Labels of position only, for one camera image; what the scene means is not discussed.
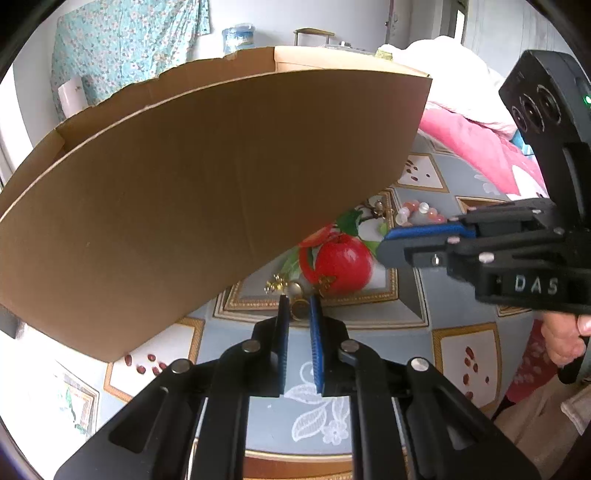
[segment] cardboard flap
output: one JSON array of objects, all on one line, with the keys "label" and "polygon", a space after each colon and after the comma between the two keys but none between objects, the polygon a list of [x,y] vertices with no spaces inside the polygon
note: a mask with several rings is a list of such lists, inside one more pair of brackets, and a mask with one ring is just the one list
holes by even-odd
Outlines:
[{"label": "cardboard flap", "polygon": [[120,358],[396,181],[429,86],[267,74],[117,122],[0,219],[0,303],[69,347]]},{"label": "cardboard flap", "polygon": [[275,47],[275,64],[277,72],[313,69],[377,70],[428,77],[424,72],[390,60],[378,59],[373,55],[318,47]]},{"label": "cardboard flap", "polygon": [[0,194],[0,216],[17,201],[22,193],[64,154],[64,139],[55,130],[49,132],[12,174]]}]

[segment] artificial apple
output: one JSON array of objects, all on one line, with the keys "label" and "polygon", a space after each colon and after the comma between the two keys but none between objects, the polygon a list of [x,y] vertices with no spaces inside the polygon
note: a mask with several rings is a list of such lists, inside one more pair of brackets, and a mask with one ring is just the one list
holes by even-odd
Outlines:
[{"label": "artificial apple", "polygon": [[307,236],[305,239],[303,239],[298,244],[298,247],[307,248],[307,247],[318,247],[318,246],[322,245],[326,241],[326,239],[330,236],[331,230],[332,230],[332,224],[322,227],[317,232],[315,232],[312,235]]},{"label": "artificial apple", "polygon": [[363,242],[346,233],[330,238],[320,247],[314,268],[308,262],[306,249],[300,249],[300,268],[306,280],[312,285],[324,283],[324,293],[328,295],[361,290],[369,283],[372,263],[372,255]]}]

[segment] white flower pattern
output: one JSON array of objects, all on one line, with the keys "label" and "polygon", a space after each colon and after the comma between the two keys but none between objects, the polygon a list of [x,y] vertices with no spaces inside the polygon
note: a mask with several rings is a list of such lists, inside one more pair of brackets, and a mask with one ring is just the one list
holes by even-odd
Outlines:
[{"label": "white flower pattern", "polygon": [[[312,381],[306,379],[306,374],[312,377]],[[300,378],[303,383],[290,388],[284,397],[296,400],[306,405],[319,405],[313,410],[307,411],[296,418],[291,428],[291,438],[294,442],[313,437],[321,433],[324,443],[340,445],[349,438],[347,422],[349,416],[349,402],[344,397],[323,397],[316,393],[312,371],[312,362],[304,363],[300,368]],[[332,419],[328,420],[328,406],[331,406]]]},{"label": "white flower pattern", "polygon": [[209,0],[97,0],[58,18],[51,89],[60,120],[57,89],[73,76],[82,77],[88,103],[96,105],[185,63],[197,36],[208,33]]},{"label": "white flower pattern", "polygon": [[497,190],[497,188],[484,175],[474,175],[474,178],[484,182],[482,184],[482,189],[485,191],[485,193],[493,195],[501,194],[501,192],[499,192],[499,190]]}]

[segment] blue floral fabric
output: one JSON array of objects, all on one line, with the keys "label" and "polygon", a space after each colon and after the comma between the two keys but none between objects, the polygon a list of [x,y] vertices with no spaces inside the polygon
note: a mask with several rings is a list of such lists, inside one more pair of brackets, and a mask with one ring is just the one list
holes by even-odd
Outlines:
[{"label": "blue floral fabric", "polygon": [[51,89],[82,77],[89,105],[189,59],[196,37],[210,32],[209,0],[96,0],[57,21]]}]

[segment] human hand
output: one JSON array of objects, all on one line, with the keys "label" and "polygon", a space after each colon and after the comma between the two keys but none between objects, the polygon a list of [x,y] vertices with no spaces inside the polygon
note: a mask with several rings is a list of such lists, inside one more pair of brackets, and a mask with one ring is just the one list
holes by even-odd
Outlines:
[{"label": "human hand", "polygon": [[571,363],[585,353],[582,336],[591,335],[591,316],[577,318],[570,313],[544,312],[542,335],[550,359],[559,367]]}]

